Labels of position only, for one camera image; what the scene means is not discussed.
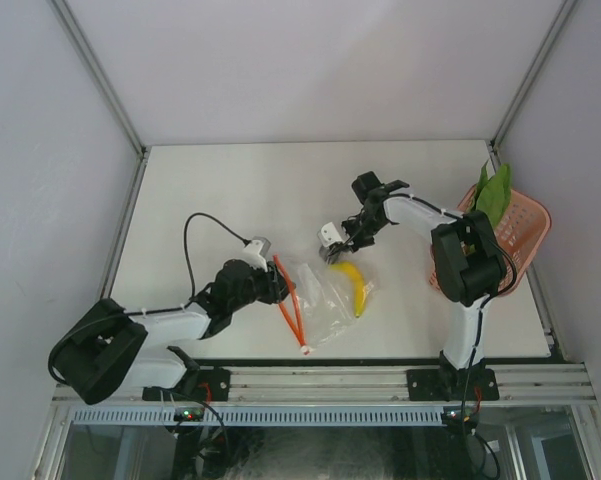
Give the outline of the clear zip top bag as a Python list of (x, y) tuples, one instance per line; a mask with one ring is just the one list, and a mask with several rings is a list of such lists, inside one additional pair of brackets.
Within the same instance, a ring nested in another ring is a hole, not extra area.
[(295, 283), (287, 299), (278, 304), (278, 310), (304, 356), (356, 325), (370, 312), (370, 304), (377, 296), (380, 282), (374, 268), (350, 255), (338, 262), (344, 261), (354, 263), (365, 278), (367, 304), (359, 318), (354, 316), (353, 289), (344, 274), (331, 270), (321, 260), (280, 254), (273, 257), (274, 267), (281, 270), (288, 282)]

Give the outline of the green fake leafy vegetable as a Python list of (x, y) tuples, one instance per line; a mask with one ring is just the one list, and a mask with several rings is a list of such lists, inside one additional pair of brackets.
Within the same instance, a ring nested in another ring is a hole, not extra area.
[(483, 165), (469, 210), (485, 213), (491, 226), (496, 228), (511, 201), (511, 181), (512, 171), (508, 163), (502, 164), (492, 176)]

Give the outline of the dark fake avocado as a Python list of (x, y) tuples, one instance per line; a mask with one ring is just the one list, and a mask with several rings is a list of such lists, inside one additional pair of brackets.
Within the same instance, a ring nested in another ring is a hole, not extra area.
[(326, 264), (334, 264), (340, 257), (339, 247), (337, 245), (321, 246), (319, 248), (319, 256)]

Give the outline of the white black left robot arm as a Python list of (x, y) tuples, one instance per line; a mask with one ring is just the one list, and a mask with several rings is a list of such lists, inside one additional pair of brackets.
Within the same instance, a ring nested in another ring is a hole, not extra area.
[(233, 259), (187, 303), (129, 312), (111, 298), (97, 301), (54, 345), (47, 368), (88, 405), (124, 388), (161, 387), (176, 399), (195, 395), (195, 361), (179, 344), (209, 339), (253, 303), (281, 304), (293, 282), (276, 263), (263, 269)]

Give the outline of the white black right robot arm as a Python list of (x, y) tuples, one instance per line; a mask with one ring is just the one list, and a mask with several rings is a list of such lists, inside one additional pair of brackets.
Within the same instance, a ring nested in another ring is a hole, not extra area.
[(383, 183), (372, 171), (358, 176), (352, 189), (361, 210), (320, 228), (321, 257), (334, 264), (346, 253), (374, 245), (376, 234), (389, 225), (406, 226), (428, 240), (438, 287), (453, 304), (451, 330), (440, 353), (439, 385), (450, 398), (465, 397), (475, 386), (475, 372), (484, 367), (486, 313), (513, 265), (511, 257), (481, 211), (435, 206), (416, 196), (408, 183)]

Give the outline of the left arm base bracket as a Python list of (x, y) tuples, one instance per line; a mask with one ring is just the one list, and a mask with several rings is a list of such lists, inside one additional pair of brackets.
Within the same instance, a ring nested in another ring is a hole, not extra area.
[(179, 346), (167, 350), (177, 357), (185, 371), (173, 387), (150, 385), (143, 389), (144, 401), (212, 401), (226, 402), (231, 386), (231, 372), (220, 367), (200, 366)]

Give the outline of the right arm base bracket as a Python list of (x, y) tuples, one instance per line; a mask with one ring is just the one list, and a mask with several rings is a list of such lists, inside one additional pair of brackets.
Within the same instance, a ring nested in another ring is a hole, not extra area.
[(500, 393), (492, 369), (483, 366), (456, 371), (435, 367), (409, 369), (406, 385), (411, 401), (497, 401)]

